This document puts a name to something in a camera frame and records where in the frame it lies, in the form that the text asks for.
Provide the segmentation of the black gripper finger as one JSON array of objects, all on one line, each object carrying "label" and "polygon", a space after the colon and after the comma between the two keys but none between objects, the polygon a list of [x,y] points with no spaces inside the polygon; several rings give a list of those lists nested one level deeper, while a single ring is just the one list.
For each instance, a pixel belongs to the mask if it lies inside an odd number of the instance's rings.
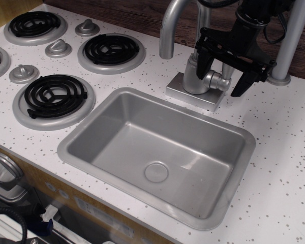
[{"label": "black gripper finger", "polygon": [[233,89],[232,97],[241,97],[255,82],[256,73],[253,71],[244,72]]},{"label": "black gripper finger", "polygon": [[211,66],[214,62],[213,55],[205,47],[201,47],[198,51],[198,60],[197,60],[197,77],[202,80],[208,74],[211,69]]}]

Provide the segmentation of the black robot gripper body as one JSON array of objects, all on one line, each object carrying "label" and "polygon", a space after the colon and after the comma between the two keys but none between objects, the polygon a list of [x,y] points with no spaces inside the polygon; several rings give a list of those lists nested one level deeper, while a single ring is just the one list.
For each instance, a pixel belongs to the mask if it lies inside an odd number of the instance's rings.
[{"label": "black robot gripper body", "polygon": [[205,47],[217,59],[237,70],[256,73],[255,82],[265,81],[277,64],[257,44],[260,32],[267,23],[250,17],[237,16],[228,32],[203,27],[196,42],[197,52]]}]

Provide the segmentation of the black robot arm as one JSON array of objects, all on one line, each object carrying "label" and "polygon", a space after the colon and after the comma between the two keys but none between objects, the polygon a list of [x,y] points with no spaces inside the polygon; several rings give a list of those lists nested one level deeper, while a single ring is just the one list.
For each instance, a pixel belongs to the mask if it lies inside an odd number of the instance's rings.
[{"label": "black robot arm", "polygon": [[258,46],[257,38],[260,32],[266,33],[273,16],[286,30],[283,12],[289,11],[292,4],[293,1],[243,1],[235,12],[236,21],[231,31],[201,28],[195,46],[198,52],[197,77],[203,79],[217,59],[242,71],[232,97],[240,97],[255,82],[264,82],[277,63]]}]

